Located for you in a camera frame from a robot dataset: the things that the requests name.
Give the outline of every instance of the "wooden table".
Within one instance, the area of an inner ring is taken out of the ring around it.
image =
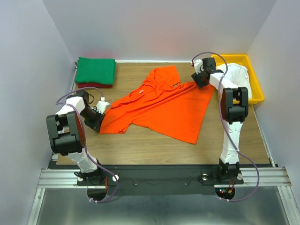
[[[194,69],[189,63],[118,63],[113,88],[102,89],[106,101],[112,103],[138,88],[153,68],[174,64],[182,83],[192,81]],[[95,105],[100,94],[96,90],[89,90],[89,93],[95,96],[92,104]],[[216,90],[205,114],[196,145],[134,124],[122,135],[99,135],[88,127],[85,130],[90,154],[104,165],[218,164],[224,136]],[[269,163],[252,106],[249,107],[249,115],[242,127],[240,151],[255,163]],[[240,163],[250,164],[244,158],[240,158]],[[74,163],[59,155],[57,164]]]

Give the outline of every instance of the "orange shirt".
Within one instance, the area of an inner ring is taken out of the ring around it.
[[[175,66],[155,68],[141,87],[106,111],[100,133],[123,134],[133,123],[196,144],[213,90],[211,85],[199,89],[195,82],[180,83]]]

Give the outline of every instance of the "gray floor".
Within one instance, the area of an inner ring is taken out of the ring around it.
[[[252,187],[236,188],[235,198]],[[286,225],[276,187],[260,187],[242,202],[214,196],[123,196],[109,203],[88,201],[85,189],[46,190],[39,225]]]

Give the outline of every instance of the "wall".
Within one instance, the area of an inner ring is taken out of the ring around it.
[[[276,0],[44,0],[74,60],[246,53]]]
[[[257,117],[279,166],[287,168],[300,204],[300,2],[278,0],[248,54],[265,95]]]
[[[0,27],[0,224],[23,225],[51,156],[45,118],[74,61],[40,0],[1,1]]]

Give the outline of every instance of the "folded green towel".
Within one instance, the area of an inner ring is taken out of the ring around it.
[[[113,85],[116,74],[114,59],[88,59],[79,57],[76,83],[101,83]]]

